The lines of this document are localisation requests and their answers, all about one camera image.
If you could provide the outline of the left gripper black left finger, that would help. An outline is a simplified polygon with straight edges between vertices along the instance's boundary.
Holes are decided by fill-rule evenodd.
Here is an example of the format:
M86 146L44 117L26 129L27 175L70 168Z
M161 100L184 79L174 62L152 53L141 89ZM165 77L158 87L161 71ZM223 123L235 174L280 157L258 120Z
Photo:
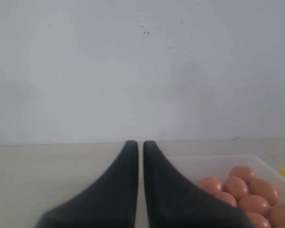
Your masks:
M136 141L126 141L110 167L83 192L45 212L37 228L133 228L139 174Z

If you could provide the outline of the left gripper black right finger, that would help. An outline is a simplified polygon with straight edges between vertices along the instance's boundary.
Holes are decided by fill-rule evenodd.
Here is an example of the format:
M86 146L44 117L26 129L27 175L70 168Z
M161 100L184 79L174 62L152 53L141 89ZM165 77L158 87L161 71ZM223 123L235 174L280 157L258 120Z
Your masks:
M157 143L143 143L143 177L151 228L250 228L244 212L185 178Z

